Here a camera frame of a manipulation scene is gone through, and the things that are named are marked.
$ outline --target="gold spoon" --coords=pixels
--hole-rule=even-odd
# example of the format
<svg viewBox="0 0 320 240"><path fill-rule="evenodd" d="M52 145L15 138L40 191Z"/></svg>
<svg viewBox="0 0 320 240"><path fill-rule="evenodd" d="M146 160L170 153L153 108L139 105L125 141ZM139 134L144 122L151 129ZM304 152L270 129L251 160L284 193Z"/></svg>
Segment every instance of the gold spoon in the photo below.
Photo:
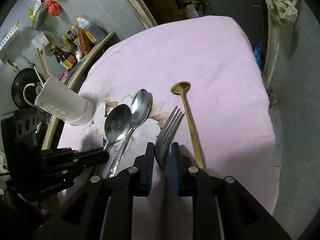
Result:
<svg viewBox="0 0 320 240"><path fill-rule="evenodd" d="M190 116L190 109L189 105L186 99L186 92L190 89L191 84L188 81L181 81L172 86L170 89L171 93L175 95L180 95L182 98L182 102L184 105L184 111L186 112L186 117L188 121L188 126L189 126L189 131L190 131L190 136L191 136L191 142L192 142L192 147L193 147L193 152L195 154L196 158L196 165L199 169L203 170L203 164L201 160L201 150L200 150L200 142L199 142L199 137L195 131L193 121L191 120Z"/></svg>

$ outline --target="black pan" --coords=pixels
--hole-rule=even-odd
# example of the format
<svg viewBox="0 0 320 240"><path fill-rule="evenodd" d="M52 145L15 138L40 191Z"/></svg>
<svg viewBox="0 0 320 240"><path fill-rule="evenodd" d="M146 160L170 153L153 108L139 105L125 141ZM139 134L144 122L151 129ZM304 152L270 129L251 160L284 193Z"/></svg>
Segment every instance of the black pan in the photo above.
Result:
<svg viewBox="0 0 320 240"><path fill-rule="evenodd" d="M11 95L12 100L17 108L25 109L31 108L23 98L23 89L29 83L37 83L39 78L36 74L36 71L33 68L25 68L21 70L16 77L14 78L11 86ZM36 87L29 86L26 88L26 98L31 102L35 103L37 94Z"/></svg>

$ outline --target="wooden chopstick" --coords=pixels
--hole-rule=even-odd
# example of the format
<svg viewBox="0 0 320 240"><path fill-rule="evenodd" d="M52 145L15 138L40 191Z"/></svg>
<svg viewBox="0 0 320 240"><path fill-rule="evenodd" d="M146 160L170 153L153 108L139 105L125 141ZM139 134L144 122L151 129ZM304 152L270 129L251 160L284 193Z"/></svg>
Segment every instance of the wooden chopstick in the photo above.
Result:
<svg viewBox="0 0 320 240"><path fill-rule="evenodd" d="M39 62L40 67L42 68L42 71L43 71L45 77L48 78L49 76L48 76L48 74L47 74L47 71L44 69L43 63L42 63L42 61L41 61L41 57L40 57L40 55L39 55L39 54L40 54L39 49L37 49L37 52L38 52L38 54L36 54L36 58L37 58L37 60L38 60L38 62Z"/></svg>
<svg viewBox="0 0 320 240"><path fill-rule="evenodd" d="M45 67L47 69L48 75L50 76L51 72L48 68L48 64L47 64L47 55L45 53L45 48L44 48L44 44L42 43L42 50L43 50L43 56L44 56L44 63L45 63Z"/></svg>
<svg viewBox="0 0 320 240"><path fill-rule="evenodd" d="M38 76L38 78L39 78L39 80L40 80L40 83L41 83L42 87L44 87L44 83L43 83L43 81L42 81L42 78L41 78L41 76L40 76L39 72L37 71L37 69L36 69L36 67L35 67L35 66L34 66L33 68L34 68L34 69L35 69L35 71L36 71L36 74L37 74L37 76Z"/></svg>

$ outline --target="screw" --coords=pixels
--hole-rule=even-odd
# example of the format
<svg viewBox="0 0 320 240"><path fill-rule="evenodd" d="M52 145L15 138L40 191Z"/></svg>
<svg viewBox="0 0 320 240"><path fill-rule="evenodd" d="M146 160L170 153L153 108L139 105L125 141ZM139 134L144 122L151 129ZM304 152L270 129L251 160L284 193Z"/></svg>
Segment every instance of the screw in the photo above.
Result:
<svg viewBox="0 0 320 240"><path fill-rule="evenodd" d="M235 182L235 178L234 177L231 177L231 176L228 176L224 179L227 183L234 183Z"/></svg>
<svg viewBox="0 0 320 240"><path fill-rule="evenodd" d="M128 171L129 171L130 173L136 173L136 172L138 171L138 168L135 167L135 166L131 166L131 167L128 168Z"/></svg>
<svg viewBox="0 0 320 240"><path fill-rule="evenodd" d="M100 177L99 177L99 176L92 176L91 179L90 179L90 181L91 181L92 183L97 183L97 182L100 181Z"/></svg>
<svg viewBox="0 0 320 240"><path fill-rule="evenodd" d="M198 172L198 168L197 167L189 167L188 171L190 173L197 173Z"/></svg>

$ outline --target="pink tablecloth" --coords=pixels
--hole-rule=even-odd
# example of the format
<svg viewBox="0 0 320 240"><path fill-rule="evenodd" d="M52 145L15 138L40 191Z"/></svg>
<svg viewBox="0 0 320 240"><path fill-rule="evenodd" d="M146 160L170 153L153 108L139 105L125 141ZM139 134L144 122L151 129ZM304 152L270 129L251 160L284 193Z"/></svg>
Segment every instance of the pink tablecloth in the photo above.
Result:
<svg viewBox="0 0 320 240"><path fill-rule="evenodd" d="M98 112L119 103L130 104L140 88L153 95L153 110L133 134L120 169L144 154L174 106L183 108L170 88L187 80L187 98L204 152L206 172L234 176L270 212L276 204L278 183L273 167L275 135L268 115L268 96L250 43L229 17L207 16L160 25L138 33L108 49L94 64L79 94L96 103ZM91 126L65 124L59 147L76 150L102 146L101 118ZM193 157L187 120L174 141ZM119 144L110 151L113 160ZM83 183L60 194L61 202ZM148 198L135 198L132 239L152 239L160 208L161 182L155 165ZM192 200L171 196L168 239L192 239Z"/></svg>

